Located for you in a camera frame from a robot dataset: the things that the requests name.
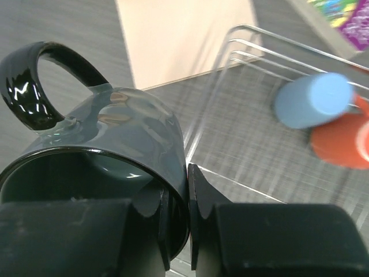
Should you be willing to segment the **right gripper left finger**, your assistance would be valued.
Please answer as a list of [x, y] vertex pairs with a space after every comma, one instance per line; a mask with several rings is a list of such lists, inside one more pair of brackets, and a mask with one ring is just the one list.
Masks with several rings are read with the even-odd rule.
[[132, 199], [1, 205], [2, 276], [164, 276], [170, 266], [165, 190]]

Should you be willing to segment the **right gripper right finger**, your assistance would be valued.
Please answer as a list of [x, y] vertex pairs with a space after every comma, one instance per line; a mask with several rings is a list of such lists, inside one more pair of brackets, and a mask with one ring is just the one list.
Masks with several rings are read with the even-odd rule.
[[330, 204], [234, 203], [188, 166], [197, 276], [367, 276], [351, 217]]

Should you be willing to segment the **orange cup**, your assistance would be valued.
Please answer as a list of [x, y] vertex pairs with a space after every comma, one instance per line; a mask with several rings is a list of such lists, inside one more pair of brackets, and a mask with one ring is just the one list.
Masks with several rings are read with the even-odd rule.
[[339, 118], [316, 126], [310, 146], [321, 160], [350, 169], [368, 169], [368, 101], [359, 94], [354, 103], [359, 113], [345, 113]]

